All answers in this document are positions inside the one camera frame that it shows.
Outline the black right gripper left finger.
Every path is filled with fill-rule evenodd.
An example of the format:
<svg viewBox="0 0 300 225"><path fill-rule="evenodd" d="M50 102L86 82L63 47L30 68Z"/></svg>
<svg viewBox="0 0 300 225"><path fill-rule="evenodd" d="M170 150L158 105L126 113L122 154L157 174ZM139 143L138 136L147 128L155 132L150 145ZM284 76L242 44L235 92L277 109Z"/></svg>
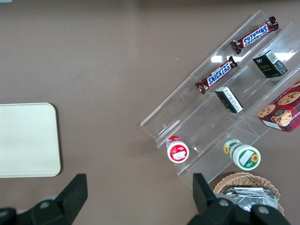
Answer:
<svg viewBox="0 0 300 225"><path fill-rule="evenodd" d="M88 198L87 176L77 174L54 199L45 199L17 216L19 225L71 225Z"/></svg>

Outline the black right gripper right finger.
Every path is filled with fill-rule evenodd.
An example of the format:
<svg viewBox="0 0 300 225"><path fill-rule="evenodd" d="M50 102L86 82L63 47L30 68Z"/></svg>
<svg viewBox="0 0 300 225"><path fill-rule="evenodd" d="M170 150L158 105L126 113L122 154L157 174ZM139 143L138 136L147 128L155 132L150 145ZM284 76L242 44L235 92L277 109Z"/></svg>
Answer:
<svg viewBox="0 0 300 225"><path fill-rule="evenodd" d="M198 214L190 225L251 225L250 213L225 198L217 198L201 173L193 175L193 198Z"/></svg>

